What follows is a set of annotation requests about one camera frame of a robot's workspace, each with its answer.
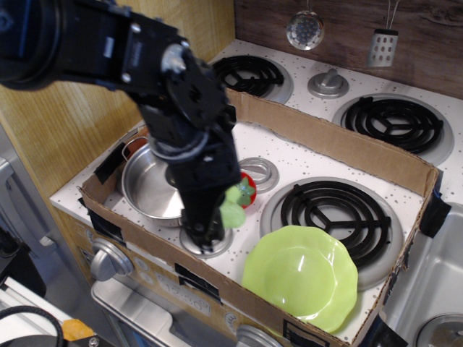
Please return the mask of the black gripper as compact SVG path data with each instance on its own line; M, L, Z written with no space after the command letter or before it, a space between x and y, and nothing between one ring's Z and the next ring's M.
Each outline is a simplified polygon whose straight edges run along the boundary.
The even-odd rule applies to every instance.
M150 148L167 163L182 199L182 224L202 252L224 238L220 204L239 181L233 124L206 129L189 125L150 124Z

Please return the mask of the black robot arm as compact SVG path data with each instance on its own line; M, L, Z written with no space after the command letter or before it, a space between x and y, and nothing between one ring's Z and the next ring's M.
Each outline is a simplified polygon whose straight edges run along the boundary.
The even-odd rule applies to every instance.
M241 178L236 113L176 28L114 1L3 1L1 84L40 90L56 81L128 94L174 178L190 240L209 251L224 238L219 208Z

